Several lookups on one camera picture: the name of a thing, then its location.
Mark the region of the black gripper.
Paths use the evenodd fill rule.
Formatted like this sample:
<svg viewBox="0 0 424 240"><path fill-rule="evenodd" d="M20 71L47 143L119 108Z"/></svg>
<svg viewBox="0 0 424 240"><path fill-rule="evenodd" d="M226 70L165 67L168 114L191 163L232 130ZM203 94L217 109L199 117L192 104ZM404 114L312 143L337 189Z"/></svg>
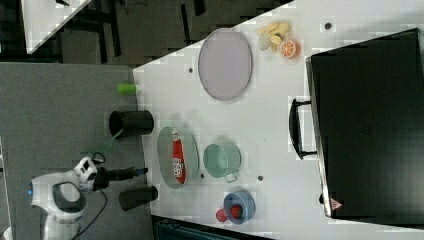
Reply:
<svg viewBox="0 0 424 240"><path fill-rule="evenodd" d="M100 167L97 170L97 174L94 179L93 190L102 190L107 188L111 181L129 180L134 177L142 176L147 172L147 168L136 169L134 167L130 167L126 169L107 170L104 167Z"/></svg>

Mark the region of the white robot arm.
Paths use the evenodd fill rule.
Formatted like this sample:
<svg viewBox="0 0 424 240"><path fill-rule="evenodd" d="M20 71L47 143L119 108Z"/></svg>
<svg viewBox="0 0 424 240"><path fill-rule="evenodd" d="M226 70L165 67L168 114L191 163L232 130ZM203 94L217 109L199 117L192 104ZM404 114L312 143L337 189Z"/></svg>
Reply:
<svg viewBox="0 0 424 240"><path fill-rule="evenodd" d="M47 215L42 240L74 240L80 235L79 221L87 201L85 193L103 190L111 181L124 181L148 172L147 168L107 170L99 167L104 155L86 156L71 170L35 177L31 180L31 205Z"/></svg>

